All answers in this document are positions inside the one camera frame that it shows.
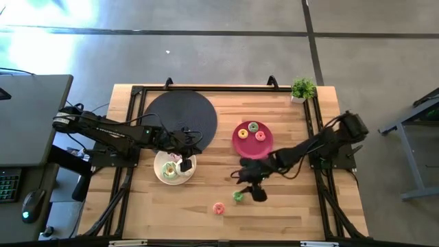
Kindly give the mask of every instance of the concrete floor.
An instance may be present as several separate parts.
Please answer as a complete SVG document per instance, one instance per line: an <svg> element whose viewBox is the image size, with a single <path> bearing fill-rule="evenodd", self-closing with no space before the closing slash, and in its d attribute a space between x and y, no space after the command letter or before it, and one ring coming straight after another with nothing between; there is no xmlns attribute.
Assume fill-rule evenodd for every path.
<svg viewBox="0 0 439 247"><path fill-rule="evenodd" d="M308 0L315 32L439 32L436 0ZM0 24L127 30L305 32L300 0L9 1ZM401 202L414 189L395 134L375 132L438 87L438 39L317 38L325 85L342 110L359 113L370 130L355 158L361 200L375 239L439 245L439 198ZM43 30L0 33L0 64L37 74L70 73L69 101L105 104L116 83L281 84L314 77L308 38L61 35ZM98 112L104 114L103 108ZM77 137L88 147L90 140ZM79 147L57 135L57 145ZM49 222L68 237L80 206L70 199L77 177L60 171Z"/></svg>

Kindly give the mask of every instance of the wooden tabletop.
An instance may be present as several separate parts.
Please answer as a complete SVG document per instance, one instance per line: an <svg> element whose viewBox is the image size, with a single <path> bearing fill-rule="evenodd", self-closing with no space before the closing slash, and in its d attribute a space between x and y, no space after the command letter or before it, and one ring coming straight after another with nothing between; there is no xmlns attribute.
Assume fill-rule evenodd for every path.
<svg viewBox="0 0 439 247"><path fill-rule="evenodd" d="M116 84L108 118L125 121L132 85ZM337 95L332 86L319 86L318 99L324 123L339 115ZM148 92L145 108L163 92ZM130 199L123 230L124 239L255 239L322 240L322 219L316 180L308 158L294 180L272 174L262 185L266 202L254 202L246 194L235 202L232 194L246 185L236 185L230 173L239 169L239 155L231 143L232 132L243 121L263 122L274 136L274 149L293 147L308 139L302 104L292 104L289 93L200 92L214 105L218 127L215 138L203 154L197 155L197 168L183 185L163 184L154 174L154 153L143 150L134 170ZM290 173L295 174L297 166ZM92 177L79 234L87 231L106 208L115 168L104 168ZM334 170L341 208L358 230L367 235L357 184L352 174ZM226 211L215 215L212 206L223 202ZM329 210L335 233L333 212ZM113 219L117 223L119 208Z"/></svg>

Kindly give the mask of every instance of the pink plate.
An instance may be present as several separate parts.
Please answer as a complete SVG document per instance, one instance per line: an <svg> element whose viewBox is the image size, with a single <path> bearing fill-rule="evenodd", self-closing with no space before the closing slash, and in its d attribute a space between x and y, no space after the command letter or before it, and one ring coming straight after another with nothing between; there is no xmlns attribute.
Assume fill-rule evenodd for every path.
<svg viewBox="0 0 439 247"><path fill-rule="evenodd" d="M256 140L256 133L250 132L248 130L248 124L251 122L256 122L259 126L258 131L262 130L265 133L264 141ZM238 131L241 129L248 131L247 138L241 139L238 137ZM258 121L245 121L239 124L235 128L235 131L233 131L232 143L236 152L244 158L265 158L268 153L271 152L273 149L273 134L271 133L270 129L263 123L260 123Z"/></svg>

